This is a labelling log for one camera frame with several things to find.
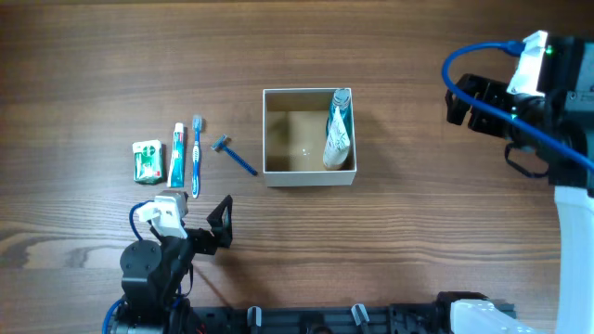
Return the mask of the green soap packet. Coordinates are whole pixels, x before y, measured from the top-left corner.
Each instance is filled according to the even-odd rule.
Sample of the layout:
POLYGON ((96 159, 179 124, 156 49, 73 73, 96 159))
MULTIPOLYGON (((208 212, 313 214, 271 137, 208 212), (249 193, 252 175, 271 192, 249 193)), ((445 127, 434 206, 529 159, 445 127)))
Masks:
POLYGON ((134 181, 156 185, 163 181, 162 143, 159 140, 135 142, 132 145, 135 160, 134 181))

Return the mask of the white lotion tube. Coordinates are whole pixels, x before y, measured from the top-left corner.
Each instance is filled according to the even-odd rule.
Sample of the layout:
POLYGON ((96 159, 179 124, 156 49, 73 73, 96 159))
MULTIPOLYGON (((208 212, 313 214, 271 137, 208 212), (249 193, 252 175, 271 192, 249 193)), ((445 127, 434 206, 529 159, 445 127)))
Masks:
POLYGON ((351 141, 339 107, 334 109, 324 148, 323 163, 328 170, 339 170, 350 152, 351 141))

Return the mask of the blue mouthwash bottle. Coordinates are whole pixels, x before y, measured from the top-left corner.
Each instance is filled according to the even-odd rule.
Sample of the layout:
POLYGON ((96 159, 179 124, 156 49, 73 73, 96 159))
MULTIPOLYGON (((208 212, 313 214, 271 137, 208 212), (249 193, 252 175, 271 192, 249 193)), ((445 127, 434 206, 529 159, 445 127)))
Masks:
POLYGON ((329 117, 326 125, 326 135, 329 134, 330 125, 334 119, 335 109, 339 108, 346 133, 352 135, 353 117, 352 117, 352 94, 349 88, 337 89, 332 96, 329 105, 329 117))

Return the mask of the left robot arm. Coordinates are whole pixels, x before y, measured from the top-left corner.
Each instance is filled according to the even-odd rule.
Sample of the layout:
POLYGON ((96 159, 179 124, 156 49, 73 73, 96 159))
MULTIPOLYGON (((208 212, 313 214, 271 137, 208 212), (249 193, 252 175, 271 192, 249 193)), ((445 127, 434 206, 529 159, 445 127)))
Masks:
POLYGON ((231 196, 207 216, 209 230, 185 226, 188 194, 165 190, 129 212, 136 241, 122 253, 123 296, 107 311, 101 332, 206 333, 206 321, 192 309, 182 291, 185 276, 194 274, 197 254, 214 255, 232 240, 231 196))

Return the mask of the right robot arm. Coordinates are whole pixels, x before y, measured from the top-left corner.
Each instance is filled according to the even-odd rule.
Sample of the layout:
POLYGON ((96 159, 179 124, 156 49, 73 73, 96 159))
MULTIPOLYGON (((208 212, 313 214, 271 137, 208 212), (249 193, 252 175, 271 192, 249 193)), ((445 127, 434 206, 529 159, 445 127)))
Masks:
POLYGON ((507 152, 530 151, 543 173, 508 164, 554 187, 561 231, 560 297, 556 332, 593 330, 593 43, 538 31, 521 41, 467 45, 444 61, 446 119, 507 140, 507 152), (471 52, 497 49, 518 59, 507 83, 467 73, 449 76, 471 52))

